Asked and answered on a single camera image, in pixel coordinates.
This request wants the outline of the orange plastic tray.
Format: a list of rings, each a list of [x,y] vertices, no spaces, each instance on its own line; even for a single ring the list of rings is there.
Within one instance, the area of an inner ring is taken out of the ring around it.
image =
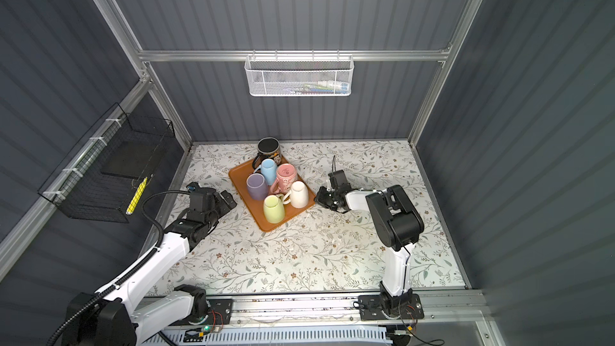
[[[300,177],[297,166],[285,159],[270,171],[270,183],[266,171],[253,168],[248,160],[228,174],[259,228],[270,232],[313,206],[315,193]]]

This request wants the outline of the light blue mug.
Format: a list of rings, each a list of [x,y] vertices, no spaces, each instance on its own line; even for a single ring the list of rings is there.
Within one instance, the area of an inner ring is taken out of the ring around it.
[[[273,159],[265,159],[261,162],[261,164],[254,170],[254,173],[259,172],[265,179],[267,186],[272,186],[275,183],[277,178],[277,168],[278,165]]]

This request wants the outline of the black skull pattern mug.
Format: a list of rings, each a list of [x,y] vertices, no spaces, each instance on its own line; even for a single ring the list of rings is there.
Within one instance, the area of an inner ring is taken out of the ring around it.
[[[256,170],[266,159],[273,160],[277,165],[281,165],[282,163],[280,141],[274,137],[262,138],[258,142],[257,155],[252,161],[252,168]]]

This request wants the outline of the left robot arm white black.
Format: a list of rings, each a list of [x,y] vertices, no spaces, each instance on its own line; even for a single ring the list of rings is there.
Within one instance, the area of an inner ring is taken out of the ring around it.
[[[141,308],[147,292],[177,261],[216,229],[237,205],[227,191],[188,184],[189,206],[168,227],[150,218],[158,232],[151,249],[93,294],[80,293],[67,307],[65,322],[49,345],[139,345],[177,321],[208,330],[229,322],[211,307],[205,289],[181,284],[169,295]]]

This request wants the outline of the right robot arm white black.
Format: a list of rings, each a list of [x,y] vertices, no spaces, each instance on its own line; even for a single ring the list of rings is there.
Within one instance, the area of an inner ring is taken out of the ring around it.
[[[384,245],[384,273],[375,303],[369,296],[358,300],[363,320],[387,317],[400,320],[424,318],[419,296],[413,292],[411,261],[413,249],[424,232],[424,221],[400,185],[384,190],[362,190],[343,186],[321,187],[315,202],[339,213],[370,213],[378,239]]]

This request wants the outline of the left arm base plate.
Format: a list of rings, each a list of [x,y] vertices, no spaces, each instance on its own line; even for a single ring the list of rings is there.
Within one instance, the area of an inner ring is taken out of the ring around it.
[[[196,319],[178,320],[172,326],[226,326],[232,318],[233,299],[208,300],[208,311]]]

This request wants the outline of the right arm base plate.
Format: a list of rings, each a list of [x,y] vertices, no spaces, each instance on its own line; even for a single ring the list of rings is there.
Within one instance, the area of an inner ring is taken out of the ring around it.
[[[362,295],[352,303],[352,306],[359,311],[363,321],[424,319],[421,299],[414,292],[394,298],[387,298],[385,294]]]

